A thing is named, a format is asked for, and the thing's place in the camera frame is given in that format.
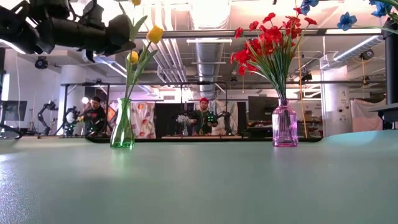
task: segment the blue flower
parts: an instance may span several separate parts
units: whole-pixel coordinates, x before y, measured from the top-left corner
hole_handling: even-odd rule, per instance
[[[353,26],[354,23],[356,23],[356,17],[350,16],[349,13],[346,12],[346,14],[341,15],[340,22],[337,23],[337,27],[339,29],[347,31],[347,30],[351,29],[351,27]]]
[[[387,12],[390,13],[392,6],[390,4],[386,4],[383,2],[379,2],[376,0],[370,0],[369,1],[370,5],[376,5],[376,10],[374,12],[372,12],[372,16],[376,16],[378,18],[382,17],[382,16],[386,16]]]
[[[318,5],[318,0],[303,0],[300,6],[301,13],[306,16],[310,11],[310,6],[315,7],[317,5]]]

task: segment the red cap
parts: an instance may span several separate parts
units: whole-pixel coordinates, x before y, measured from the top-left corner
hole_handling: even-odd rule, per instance
[[[207,100],[206,97],[203,97],[202,99],[200,99],[199,103],[202,102],[202,101],[205,101],[206,103],[209,103],[209,100]]]

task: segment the white pillar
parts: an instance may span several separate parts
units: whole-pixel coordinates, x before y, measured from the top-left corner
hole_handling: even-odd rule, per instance
[[[61,83],[83,83],[86,81],[86,69],[83,67],[79,67],[76,65],[64,65],[61,69]],[[78,111],[81,111],[82,102],[81,99],[85,95],[85,89],[82,86],[77,86],[73,88],[73,85],[68,87],[69,95],[67,96],[67,107],[72,108],[73,106],[77,107]],[[60,97],[59,97],[59,109],[58,109],[58,123],[57,127],[59,128],[62,125],[63,120],[63,110],[64,110],[64,101],[65,101],[65,87],[62,86],[60,88]],[[77,124],[75,127],[74,134],[81,133],[81,125]]]
[[[347,66],[322,70],[321,80],[347,80]],[[324,137],[353,132],[349,89],[345,84],[322,84]]]

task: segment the pink glass vase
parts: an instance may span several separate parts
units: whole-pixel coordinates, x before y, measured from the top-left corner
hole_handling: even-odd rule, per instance
[[[285,99],[279,99],[278,107],[272,112],[272,144],[276,147],[296,147],[299,144],[296,112]]]

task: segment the table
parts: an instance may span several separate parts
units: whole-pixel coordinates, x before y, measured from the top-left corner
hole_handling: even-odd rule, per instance
[[[0,141],[0,223],[396,223],[398,131],[271,142]]]

